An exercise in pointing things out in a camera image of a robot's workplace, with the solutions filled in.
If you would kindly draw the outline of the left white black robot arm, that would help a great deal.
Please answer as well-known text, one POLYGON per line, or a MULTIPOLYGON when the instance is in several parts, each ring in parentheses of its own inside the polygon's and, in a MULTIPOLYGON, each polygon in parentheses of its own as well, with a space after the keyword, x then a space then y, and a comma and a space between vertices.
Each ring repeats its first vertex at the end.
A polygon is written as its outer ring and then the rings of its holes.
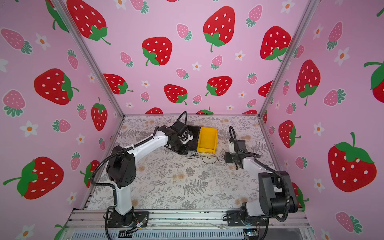
POLYGON ((127 147, 117 146, 92 172, 90 183, 113 190, 114 205, 107 208, 106 224, 128 227, 135 222, 131 203, 131 184, 136 178, 136 164, 158 148, 165 147, 186 156, 189 143, 195 140, 187 126, 188 113, 184 111, 170 126, 155 127, 152 135, 127 147))

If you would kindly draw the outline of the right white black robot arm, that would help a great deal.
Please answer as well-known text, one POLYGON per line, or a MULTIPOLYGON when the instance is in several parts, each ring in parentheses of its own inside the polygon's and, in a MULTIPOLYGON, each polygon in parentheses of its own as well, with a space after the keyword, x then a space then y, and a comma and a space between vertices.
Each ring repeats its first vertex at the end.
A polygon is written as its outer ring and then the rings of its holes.
POLYGON ((262 218, 274 218, 285 222, 290 213, 298 211, 291 178, 286 171, 277 171, 262 163, 261 155, 247 151, 244 140, 238 140, 235 129, 229 127, 229 151, 225 163, 234 164, 236 169, 247 171, 258 178, 259 198, 244 202, 236 213, 244 225, 252 225, 262 218))

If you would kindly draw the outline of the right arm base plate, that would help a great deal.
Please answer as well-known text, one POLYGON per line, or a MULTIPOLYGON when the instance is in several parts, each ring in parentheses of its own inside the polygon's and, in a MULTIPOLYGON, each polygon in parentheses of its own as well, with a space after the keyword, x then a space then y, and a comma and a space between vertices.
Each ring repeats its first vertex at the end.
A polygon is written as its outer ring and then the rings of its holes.
POLYGON ((227 211, 222 220, 230 227, 265 227, 268 224, 267 218, 250 217, 240 210, 227 211))

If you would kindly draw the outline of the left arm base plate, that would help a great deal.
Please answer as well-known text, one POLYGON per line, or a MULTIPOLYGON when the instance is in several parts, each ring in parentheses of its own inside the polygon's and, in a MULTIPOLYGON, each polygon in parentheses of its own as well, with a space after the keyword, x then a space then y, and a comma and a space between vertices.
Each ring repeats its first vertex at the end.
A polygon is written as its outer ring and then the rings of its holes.
POLYGON ((110 212, 107 220, 108 228, 145 228, 148 224, 150 212, 134 211, 121 215, 116 211, 110 212))

